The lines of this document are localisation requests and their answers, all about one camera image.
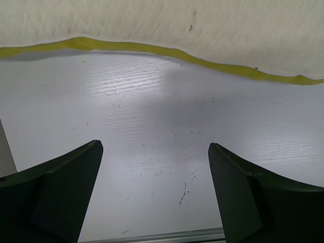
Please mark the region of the aluminium table edge rail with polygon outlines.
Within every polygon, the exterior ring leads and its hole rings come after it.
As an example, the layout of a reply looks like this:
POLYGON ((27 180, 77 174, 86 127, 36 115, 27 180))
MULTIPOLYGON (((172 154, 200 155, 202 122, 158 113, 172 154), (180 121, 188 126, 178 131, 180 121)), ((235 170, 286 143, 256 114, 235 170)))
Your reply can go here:
POLYGON ((92 240, 87 242, 226 242, 223 228, 92 240))

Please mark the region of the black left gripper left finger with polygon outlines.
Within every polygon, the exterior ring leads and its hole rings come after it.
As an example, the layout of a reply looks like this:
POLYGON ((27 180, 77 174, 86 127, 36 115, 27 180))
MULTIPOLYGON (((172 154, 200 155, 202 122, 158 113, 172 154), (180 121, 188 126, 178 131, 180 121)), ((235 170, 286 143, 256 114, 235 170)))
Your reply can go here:
POLYGON ((1 177, 1 242, 77 242, 102 155, 93 140, 1 177))

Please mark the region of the cream quilted pillow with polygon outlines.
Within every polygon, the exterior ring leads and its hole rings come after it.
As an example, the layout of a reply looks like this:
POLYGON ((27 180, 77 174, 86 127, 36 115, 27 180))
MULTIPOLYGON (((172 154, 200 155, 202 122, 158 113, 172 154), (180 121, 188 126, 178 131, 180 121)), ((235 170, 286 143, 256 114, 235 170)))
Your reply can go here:
POLYGON ((323 82, 323 1, 1 1, 1 57, 169 56, 258 80, 323 82))

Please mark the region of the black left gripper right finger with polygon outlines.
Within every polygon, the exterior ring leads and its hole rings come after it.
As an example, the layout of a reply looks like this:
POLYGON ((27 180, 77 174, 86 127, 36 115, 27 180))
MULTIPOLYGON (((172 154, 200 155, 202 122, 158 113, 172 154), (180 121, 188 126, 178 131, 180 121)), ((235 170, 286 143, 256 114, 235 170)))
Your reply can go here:
POLYGON ((278 175, 225 147, 208 149, 227 242, 323 242, 323 188, 278 175))

